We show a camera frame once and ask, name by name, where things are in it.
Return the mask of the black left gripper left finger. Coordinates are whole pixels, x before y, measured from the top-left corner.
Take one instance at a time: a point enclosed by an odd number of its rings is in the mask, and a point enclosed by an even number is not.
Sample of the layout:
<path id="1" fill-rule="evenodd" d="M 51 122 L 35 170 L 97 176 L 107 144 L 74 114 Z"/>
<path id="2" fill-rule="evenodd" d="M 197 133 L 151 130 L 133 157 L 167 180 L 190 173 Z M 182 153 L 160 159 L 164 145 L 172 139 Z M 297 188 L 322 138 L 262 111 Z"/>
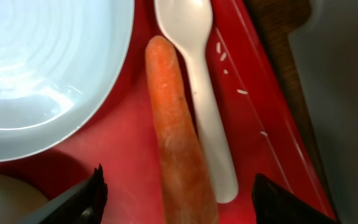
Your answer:
<path id="1" fill-rule="evenodd" d="M 18 224 L 100 224 L 108 201 L 103 167 L 18 221 Z"/>

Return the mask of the orange carrot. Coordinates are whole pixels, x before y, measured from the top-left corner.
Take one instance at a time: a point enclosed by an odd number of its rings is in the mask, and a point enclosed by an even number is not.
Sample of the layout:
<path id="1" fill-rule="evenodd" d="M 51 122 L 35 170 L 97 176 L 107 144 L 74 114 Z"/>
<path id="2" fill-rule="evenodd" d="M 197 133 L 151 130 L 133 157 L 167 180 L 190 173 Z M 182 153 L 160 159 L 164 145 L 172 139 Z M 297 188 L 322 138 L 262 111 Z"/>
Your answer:
<path id="1" fill-rule="evenodd" d="M 161 35 L 145 49 L 166 223 L 219 221 L 209 171 L 185 97 L 174 46 Z"/>

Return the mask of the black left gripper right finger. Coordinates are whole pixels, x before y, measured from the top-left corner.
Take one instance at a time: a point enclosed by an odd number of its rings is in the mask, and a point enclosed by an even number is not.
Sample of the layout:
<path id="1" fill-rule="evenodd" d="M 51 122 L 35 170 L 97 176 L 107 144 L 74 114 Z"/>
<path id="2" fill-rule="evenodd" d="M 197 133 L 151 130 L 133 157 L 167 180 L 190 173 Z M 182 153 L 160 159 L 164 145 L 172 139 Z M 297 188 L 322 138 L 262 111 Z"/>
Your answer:
<path id="1" fill-rule="evenodd" d="M 252 203 L 257 224 L 337 224 L 263 174 L 255 175 Z"/>

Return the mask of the mint green bowl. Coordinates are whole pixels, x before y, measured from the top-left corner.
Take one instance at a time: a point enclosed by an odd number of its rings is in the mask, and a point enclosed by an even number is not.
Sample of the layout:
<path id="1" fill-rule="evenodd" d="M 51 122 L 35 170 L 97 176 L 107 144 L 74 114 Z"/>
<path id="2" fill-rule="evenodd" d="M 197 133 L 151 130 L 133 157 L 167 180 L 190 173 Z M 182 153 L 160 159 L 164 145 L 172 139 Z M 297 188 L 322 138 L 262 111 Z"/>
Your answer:
<path id="1" fill-rule="evenodd" d="M 0 223 L 17 223 L 48 202 L 48 198 L 30 184 L 0 174 Z"/>

